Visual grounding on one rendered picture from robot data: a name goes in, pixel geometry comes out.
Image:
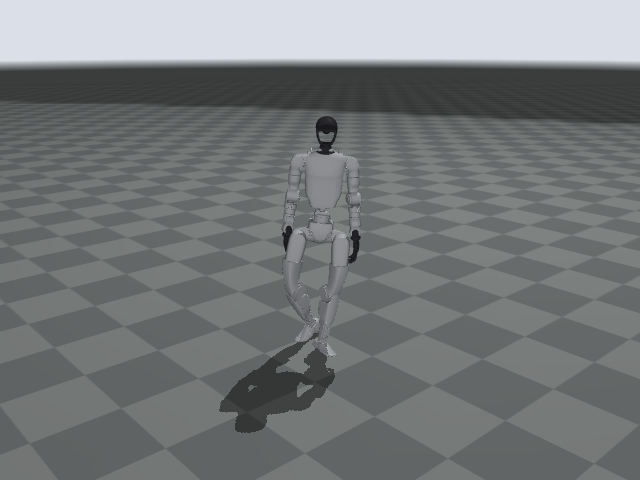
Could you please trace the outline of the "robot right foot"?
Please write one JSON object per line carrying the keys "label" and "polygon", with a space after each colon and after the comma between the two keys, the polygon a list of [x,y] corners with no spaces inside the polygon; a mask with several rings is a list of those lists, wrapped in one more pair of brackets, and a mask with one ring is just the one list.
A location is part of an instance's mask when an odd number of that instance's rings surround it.
{"label": "robot right foot", "polygon": [[319,318],[314,317],[313,319],[315,321],[315,324],[312,325],[312,327],[309,327],[309,325],[308,326],[305,325],[301,330],[301,332],[296,336],[295,338],[296,341],[304,342],[309,340],[313,336],[313,334],[319,329]]}

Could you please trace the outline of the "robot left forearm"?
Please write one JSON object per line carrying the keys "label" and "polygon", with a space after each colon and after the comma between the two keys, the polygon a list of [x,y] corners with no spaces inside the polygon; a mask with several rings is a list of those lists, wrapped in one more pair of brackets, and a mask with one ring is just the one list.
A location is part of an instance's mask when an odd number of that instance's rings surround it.
{"label": "robot left forearm", "polygon": [[[361,195],[360,195],[361,196]],[[360,211],[361,211],[361,203],[359,205],[350,205],[348,207],[349,211],[349,225],[350,225],[350,235],[352,236],[353,230],[358,230],[360,236]]]}

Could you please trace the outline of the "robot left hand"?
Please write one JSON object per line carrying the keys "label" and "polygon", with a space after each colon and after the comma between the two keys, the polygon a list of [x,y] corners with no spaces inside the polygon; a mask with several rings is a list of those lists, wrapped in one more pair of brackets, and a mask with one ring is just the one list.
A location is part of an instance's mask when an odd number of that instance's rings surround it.
{"label": "robot left hand", "polygon": [[351,256],[349,256],[349,258],[351,258],[351,259],[348,259],[348,263],[353,263],[357,259],[357,253],[359,251],[359,239],[360,238],[361,238],[361,236],[359,236],[358,230],[353,230],[352,231],[352,236],[351,236],[351,240],[353,240],[353,254]]}

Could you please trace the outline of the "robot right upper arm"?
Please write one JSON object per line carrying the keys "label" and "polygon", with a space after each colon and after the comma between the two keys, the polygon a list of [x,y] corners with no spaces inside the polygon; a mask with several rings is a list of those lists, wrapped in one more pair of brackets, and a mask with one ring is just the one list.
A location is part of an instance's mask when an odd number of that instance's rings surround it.
{"label": "robot right upper arm", "polygon": [[300,170],[305,166],[305,160],[307,157],[307,153],[295,154],[291,159],[290,169],[289,169],[289,190],[287,201],[298,202],[300,199],[301,191],[298,190],[302,171]]}

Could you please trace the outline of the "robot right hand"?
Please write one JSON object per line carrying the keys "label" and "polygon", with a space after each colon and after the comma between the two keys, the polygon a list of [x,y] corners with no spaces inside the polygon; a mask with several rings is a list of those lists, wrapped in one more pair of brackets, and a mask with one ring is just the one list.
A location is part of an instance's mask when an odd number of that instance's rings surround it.
{"label": "robot right hand", "polygon": [[285,252],[287,249],[287,245],[288,245],[288,241],[289,241],[289,237],[292,233],[292,227],[291,226],[287,226],[286,227],[286,233],[282,233],[282,235],[284,236],[284,247],[285,247]]}

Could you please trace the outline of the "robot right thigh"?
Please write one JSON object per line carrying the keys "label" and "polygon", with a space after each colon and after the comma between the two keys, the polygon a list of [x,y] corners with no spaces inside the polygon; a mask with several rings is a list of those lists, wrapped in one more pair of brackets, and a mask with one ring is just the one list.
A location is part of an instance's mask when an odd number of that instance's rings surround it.
{"label": "robot right thigh", "polygon": [[286,256],[283,258],[283,279],[286,291],[294,299],[300,299],[306,292],[306,286],[299,281],[306,241],[308,240],[308,226],[299,227],[292,231]]}

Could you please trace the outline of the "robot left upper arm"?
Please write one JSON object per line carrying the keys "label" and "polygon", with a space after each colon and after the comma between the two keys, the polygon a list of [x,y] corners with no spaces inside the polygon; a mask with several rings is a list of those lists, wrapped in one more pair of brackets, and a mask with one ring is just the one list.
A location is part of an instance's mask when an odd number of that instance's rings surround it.
{"label": "robot left upper arm", "polygon": [[361,196],[358,192],[359,187],[359,164],[356,158],[351,156],[345,156],[345,168],[349,170],[347,173],[347,187],[348,194],[346,195],[346,202],[348,205],[359,205],[361,203]]}

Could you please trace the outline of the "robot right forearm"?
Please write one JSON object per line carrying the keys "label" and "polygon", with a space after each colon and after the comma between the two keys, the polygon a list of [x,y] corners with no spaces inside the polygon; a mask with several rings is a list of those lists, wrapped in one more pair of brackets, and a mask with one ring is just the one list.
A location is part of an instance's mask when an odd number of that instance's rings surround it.
{"label": "robot right forearm", "polygon": [[[289,190],[289,189],[288,189]],[[293,231],[293,223],[294,223],[294,218],[295,218],[295,209],[297,207],[297,204],[295,204],[294,202],[291,201],[287,201],[287,197],[288,197],[288,190],[286,192],[286,197],[285,197],[285,204],[284,204],[284,215],[283,215],[283,225],[281,227],[282,231],[284,233],[286,233],[286,227],[287,226],[291,226],[292,227],[292,231]]]}

